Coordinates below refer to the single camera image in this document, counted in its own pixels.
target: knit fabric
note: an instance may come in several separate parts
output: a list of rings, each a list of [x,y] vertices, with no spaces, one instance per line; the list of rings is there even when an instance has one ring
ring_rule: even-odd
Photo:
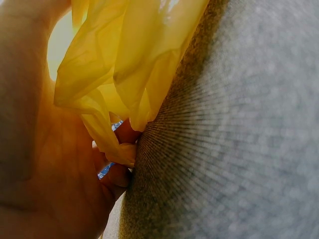
[[[319,1],[211,0],[139,142],[124,239],[319,238]]]

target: textured surface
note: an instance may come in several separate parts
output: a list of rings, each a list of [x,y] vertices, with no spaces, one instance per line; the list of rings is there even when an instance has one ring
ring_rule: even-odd
[[[205,16],[140,141],[120,237],[319,238],[319,1]]]
[[[123,195],[117,200],[112,209],[108,224],[106,225],[102,239],[117,239],[119,238],[119,223],[122,208]]]

